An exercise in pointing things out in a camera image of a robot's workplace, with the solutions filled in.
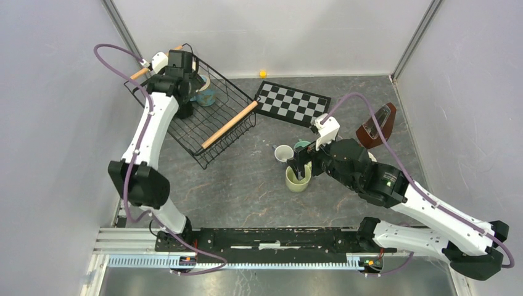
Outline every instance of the green cup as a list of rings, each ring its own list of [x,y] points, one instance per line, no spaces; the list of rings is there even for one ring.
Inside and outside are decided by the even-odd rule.
[[[298,143],[294,144],[294,150],[296,150],[296,148],[298,148],[298,147],[307,147],[309,144],[310,144],[309,141],[304,141],[304,140],[300,139],[300,141]]]

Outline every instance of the white cup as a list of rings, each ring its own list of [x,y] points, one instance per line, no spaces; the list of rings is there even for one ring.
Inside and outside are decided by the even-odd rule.
[[[310,163],[304,166],[305,167],[305,178],[298,180],[296,178],[296,175],[294,175],[294,172],[292,169],[287,167],[285,170],[285,185],[290,189],[292,192],[302,192],[304,191],[307,186],[309,186],[310,178],[311,178],[311,166]]]
[[[280,145],[275,148],[274,157],[281,163],[287,163],[287,159],[294,157],[294,150],[291,146]]]

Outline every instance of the dish rack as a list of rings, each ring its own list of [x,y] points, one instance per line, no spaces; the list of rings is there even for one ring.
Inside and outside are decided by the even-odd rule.
[[[192,102],[193,114],[185,119],[173,117],[167,133],[206,169],[210,162],[256,125],[254,110],[257,101],[209,64],[200,59],[198,61],[199,75],[210,79],[208,88],[202,92],[213,93],[215,102],[208,107]],[[144,107],[145,98],[136,97],[138,88],[130,90],[127,83],[124,86]]]

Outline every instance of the checkered board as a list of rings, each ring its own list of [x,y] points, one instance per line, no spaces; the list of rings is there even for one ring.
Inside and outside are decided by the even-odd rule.
[[[259,99],[256,113],[306,128],[316,117],[328,112],[331,102],[330,97],[268,81],[261,83],[256,98]]]

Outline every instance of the brown object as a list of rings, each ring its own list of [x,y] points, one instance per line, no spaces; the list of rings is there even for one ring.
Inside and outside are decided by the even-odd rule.
[[[388,141],[392,134],[392,128],[394,127],[396,107],[392,103],[386,103],[374,115],[380,124],[385,140]],[[367,149],[383,144],[372,117],[358,128],[356,131],[356,137],[360,140],[361,145]]]
[[[182,47],[183,47],[183,46],[181,46],[181,45],[180,45],[180,46],[177,46],[177,47],[175,48],[175,50],[176,50],[176,51],[179,51],[180,49],[182,49]],[[138,71],[138,72],[136,72],[135,74],[133,74],[133,75],[131,76],[131,79],[132,79],[132,80],[136,80],[136,79],[142,77],[142,76],[143,76],[145,73],[147,73],[148,71],[149,71],[149,68],[142,68],[142,69],[140,69],[140,71]]]
[[[203,144],[202,148],[207,149],[211,146],[217,139],[219,139],[225,132],[230,130],[236,123],[238,123],[242,118],[249,114],[256,106],[258,105],[257,101],[250,103],[244,110],[238,113],[233,119],[229,120],[225,125],[223,125],[216,133],[210,136]]]

